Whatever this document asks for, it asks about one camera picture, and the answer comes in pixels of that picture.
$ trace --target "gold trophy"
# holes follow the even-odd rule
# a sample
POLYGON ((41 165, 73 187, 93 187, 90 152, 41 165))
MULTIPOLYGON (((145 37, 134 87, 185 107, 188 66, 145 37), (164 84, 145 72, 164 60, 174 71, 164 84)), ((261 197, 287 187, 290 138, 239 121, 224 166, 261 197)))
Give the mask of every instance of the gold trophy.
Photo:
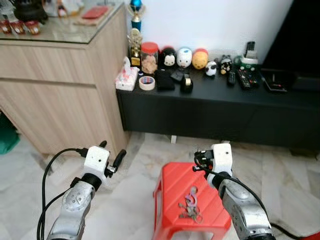
POLYGON ((145 12, 145 5, 142 4, 141 0, 131 0, 128 5, 128 11, 132 15, 131 25, 132 28, 141 31, 141 15, 145 12))
POLYGON ((130 60, 132 66, 140 66, 142 36, 137 28, 132 28, 127 36, 130 45, 130 60))

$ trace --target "black cable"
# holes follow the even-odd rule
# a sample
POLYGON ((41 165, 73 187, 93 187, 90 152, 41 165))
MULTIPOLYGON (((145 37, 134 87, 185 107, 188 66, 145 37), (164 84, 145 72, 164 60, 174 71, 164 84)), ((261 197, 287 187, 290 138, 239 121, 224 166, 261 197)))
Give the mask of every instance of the black cable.
MULTIPOLYGON (((240 180, 238 180, 238 179, 235 179, 235 178, 233 178, 233 177, 227 177, 227 176, 222 175, 222 174, 220 174, 220 173, 218 173, 218 172, 214 172, 214 171, 211 171, 210 169, 206 169, 206 168, 202 167, 202 166, 199 164, 199 162, 198 162, 198 160, 197 160, 196 158, 194 159, 194 162, 195 162, 196 166, 197 166, 198 168, 200 168, 201 170, 203 170, 203 171, 205 171, 205 172, 207 172, 207 173, 209 173, 209 174, 218 175, 218 176, 220 176, 220 177, 222 177, 222 178, 224 178, 224 179, 228 179, 228 180, 230 180, 230 181, 233 181, 233 182, 241 185, 242 187, 244 187, 246 190, 248 190, 248 191, 255 197, 255 199, 259 202, 259 204, 261 205, 262 209, 264 210, 264 212, 265 212, 265 214, 266 214, 266 217, 269 219, 267 210, 266 210, 266 208, 265 208, 265 205, 263 204, 263 202, 261 201, 261 199, 255 194, 255 192, 252 191, 247 185, 245 185, 244 183, 242 183, 242 182, 241 182, 240 180)), ((275 223, 272 223, 272 222, 271 222, 270 225, 271 225, 272 227, 280 230, 282 233, 284 233, 285 235, 287 235, 288 237, 290 237, 290 238, 292 238, 292 239, 294 239, 294 240, 300 240, 300 239, 306 238, 306 237, 301 237, 301 236, 293 235, 292 233, 288 232, 288 231, 285 230, 283 227, 281 227, 281 226, 279 226, 279 225, 277 225, 277 224, 275 224, 275 223)))
POLYGON ((64 192, 62 192, 62 193, 60 193, 58 196, 56 196, 54 199, 52 199, 45 207, 44 207, 44 209, 42 210, 42 213, 41 213, 41 215, 40 215, 40 218, 39 218, 39 221, 38 221, 38 225, 37 225, 37 228, 36 228, 36 239, 37 240, 42 240, 41 238, 43 238, 42 236, 40 236, 40 228, 41 228, 41 230, 45 230, 45 225, 42 225, 42 222, 44 221, 44 219, 45 219, 45 215, 46 215, 46 211, 47 211, 47 209, 50 207, 50 205, 51 204, 53 204, 54 203, 54 201, 56 201, 58 198, 60 198, 61 196, 63 196, 65 193, 66 193, 66 191, 64 191, 64 192))
MULTIPOLYGON (((46 208, 46 178, 47 178, 47 174, 50 170, 50 167, 52 165, 52 163, 59 157, 59 155, 61 155, 64 152, 68 152, 68 151, 75 151, 75 152, 79 152, 79 149, 77 148, 66 148, 60 152, 58 152, 56 155, 54 155, 54 157, 51 159, 51 161, 49 162, 49 164, 46 166, 45 171, 43 173, 43 177, 42 177, 42 186, 41 186, 41 192, 42 192, 42 211, 45 210, 46 208)), ((45 236, 45 221, 46 221, 46 212, 44 211, 43 213, 43 218, 40 224, 41 227, 41 240, 44 239, 45 236)))

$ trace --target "tape roll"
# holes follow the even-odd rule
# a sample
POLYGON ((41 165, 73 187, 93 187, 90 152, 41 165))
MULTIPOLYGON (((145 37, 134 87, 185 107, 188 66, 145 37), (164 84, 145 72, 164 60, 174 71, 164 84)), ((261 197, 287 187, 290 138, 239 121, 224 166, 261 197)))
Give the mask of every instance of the tape roll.
POLYGON ((143 76, 139 78, 139 87, 144 91, 150 91, 156 86, 156 81, 152 76, 143 76))

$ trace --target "white wall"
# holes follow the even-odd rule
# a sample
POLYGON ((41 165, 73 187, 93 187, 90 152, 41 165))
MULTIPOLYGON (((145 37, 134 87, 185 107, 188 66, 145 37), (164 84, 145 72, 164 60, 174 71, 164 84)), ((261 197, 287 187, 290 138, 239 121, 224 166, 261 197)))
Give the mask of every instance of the white wall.
MULTIPOLYGON (((171 45, 205 48, 210 58, 240 55, 256 42, 260 63, 265 59, 293 0, 142 0, 143 41, 161 49, 171 45)), ((128 27, 131 29, 128 14, 128 27)))

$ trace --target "green bag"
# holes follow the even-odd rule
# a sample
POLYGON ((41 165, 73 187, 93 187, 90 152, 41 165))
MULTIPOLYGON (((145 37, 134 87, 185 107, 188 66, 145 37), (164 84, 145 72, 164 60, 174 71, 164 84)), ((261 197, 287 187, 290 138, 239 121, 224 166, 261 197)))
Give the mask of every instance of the green bag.
POLYGON ((0 111, 0 155, 10 152, 19 140, 16 128, 0 111))

